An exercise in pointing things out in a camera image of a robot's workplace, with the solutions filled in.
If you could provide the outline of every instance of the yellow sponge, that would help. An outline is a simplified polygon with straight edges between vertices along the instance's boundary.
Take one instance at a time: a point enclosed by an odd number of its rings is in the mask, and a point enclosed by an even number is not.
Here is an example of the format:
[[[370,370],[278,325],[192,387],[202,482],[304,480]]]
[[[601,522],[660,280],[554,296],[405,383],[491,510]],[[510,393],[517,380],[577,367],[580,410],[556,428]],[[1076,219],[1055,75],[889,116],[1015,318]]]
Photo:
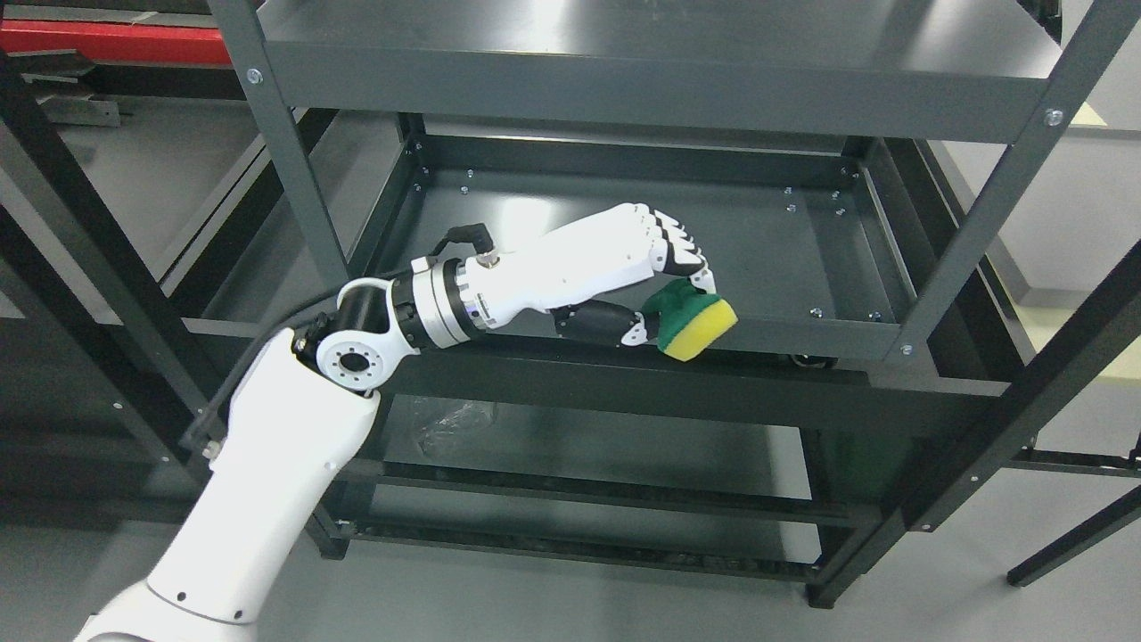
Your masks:
[[[737,314],[723,298],[677,279],[646,300],[644,314],[659,314],[657,349],[678,361],[689,361],[737,324]]]

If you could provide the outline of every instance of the metal shelf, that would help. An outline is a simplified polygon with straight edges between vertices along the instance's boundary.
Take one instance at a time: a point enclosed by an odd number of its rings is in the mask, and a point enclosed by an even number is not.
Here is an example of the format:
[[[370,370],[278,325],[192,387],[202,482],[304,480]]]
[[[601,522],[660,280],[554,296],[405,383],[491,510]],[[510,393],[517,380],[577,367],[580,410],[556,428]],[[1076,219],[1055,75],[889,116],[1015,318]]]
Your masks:
[[[971,0],[276,0],[259,17],[290,105],[926,139],[1014,140],[1060,55],[1017,3]]]

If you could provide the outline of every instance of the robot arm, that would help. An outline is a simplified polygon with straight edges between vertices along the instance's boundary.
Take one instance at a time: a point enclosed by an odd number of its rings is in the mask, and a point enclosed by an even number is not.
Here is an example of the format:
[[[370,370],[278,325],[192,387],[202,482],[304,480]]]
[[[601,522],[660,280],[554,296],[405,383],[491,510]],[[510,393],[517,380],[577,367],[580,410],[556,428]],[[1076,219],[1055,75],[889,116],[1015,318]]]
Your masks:
[[[304,356],[331,381],[367,391],[387,381],[405,357],[476,340],[528,308],[550,312],[556,331],[568,339],[614,347],[654,341],[661,311],[591,296],[656,273],[686,276],[694,293],[718,298],[713,271],[693,237],[642,203],[575,220],[515,252],[497,252],[483,225],[471,227],[454,228],[434,253],[450,238],[464,238],[476,245],[474,257],[421,257],[391,281],[349,282],[338,298],[337,318],[310,330]],[[709,342],[735,320],[731,316]]]
[[[654,339],[657,312],[591,296],[658,271],[686,276],[702,295],[714,289],[693,238],[645,204],[596,213],[517,252],[496,252],[483,226],[455,236],[475,239],[477,254],[426,257],[391,279],[351,281],[331,323],[284,330],[261,348],[183,528],[151,575],[92,616],[76,642],[253,641],[298,533],[361,448],[377,389],[405,357],[477,339],[525,308],[551,312],[568,336],[637,346]]]

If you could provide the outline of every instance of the metal beam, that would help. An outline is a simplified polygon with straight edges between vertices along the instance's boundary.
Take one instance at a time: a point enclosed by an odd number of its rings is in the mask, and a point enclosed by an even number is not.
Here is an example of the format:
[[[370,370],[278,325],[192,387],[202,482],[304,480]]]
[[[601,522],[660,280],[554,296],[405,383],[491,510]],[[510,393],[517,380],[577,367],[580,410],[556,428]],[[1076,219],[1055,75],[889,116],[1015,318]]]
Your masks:
[[[939,324],[1139,18],[1141,0],[1097,0],[1090,7],[1054,65],[1046,90],[1026,128],[1006,147],[958,233],[940,257],[915,307],[904,320],[903,332],[889,357],[904,358],[901,347],[926,340]]]
[[[1054,450],[1020,450],[1003,465],[1021,471],[1044,471],[1047,473],[1073,473],[1078,476],[1101,476],[1111,478],[1141,479],[1141,469],[1128,457],[1092,455],[1089,453],[1059,453]]]
[[[761,560],[683,551],[592,544],[544,537],[461,531],[379,521],[357,521],[354,527],[350,527],[350,531],[349,537],[353,539],[438,546],[460,551],[508,553],[511,555],[544,558],[549,560],[573,560],[578,562],[801,583],[814,582],[816,575],[816,569],[812,568],[812,564],[786,562],[783,560]]]
[[[1141,334],[1141,241],[905,503],[933,530]]]
[[[487,336],[407,360],[386,392],[552,408],[911,437],[957,434],[994,397],[871,385],[864,373],[779,366],[709,350],[679,364],[652,348]],[[686,391],[670,395],[669,391]]]
[[[132,360],[88,314],[32,239],[0,205],[0,276],[5,293],[27,316],[66,340],[79,357],[73,367],[88,373],[102,389],[106,405],[118,412],[127,431],[152,456],[152,462],[186,462],[178,439],[192,418],[173,392],[147,385]]]
[[[872,525],[877,522],[880,517],[874,506],[398,462],[354,460],[346,465],[338,479],[371,481],[385,486],[842,527]]]
[[[1006,583],[1011,586],[1028,586],[1135,522],[1138,518],[1141,518],[1141,486],[1011,569],[1006,574]]]
[[[210,0],[210,9],[317,270],[326,284],[339,285],[349,277],[345,252],[293,122],[293,113],[282,99],[274,70],[266,58],[258,13],[249,0]]]
[[[187,408],[204,408],[220,383],[181,317],[55,127],[0,51],[3,170],[122,319],[131,340]]]

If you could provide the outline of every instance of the bolt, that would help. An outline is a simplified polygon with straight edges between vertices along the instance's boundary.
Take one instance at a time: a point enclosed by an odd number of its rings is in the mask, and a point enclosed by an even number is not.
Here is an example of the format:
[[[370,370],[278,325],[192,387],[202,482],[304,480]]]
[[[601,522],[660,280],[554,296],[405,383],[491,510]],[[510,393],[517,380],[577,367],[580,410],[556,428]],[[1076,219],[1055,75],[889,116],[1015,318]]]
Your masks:
[[[221,455],[221,444],[210,440],[207,442],[207,447],[202,449],[202,456],[207,460],[213,460]]]
[[[1046,127],[1058,127],[1066,120],[1066,112],[1061,109],[1046,109]]]

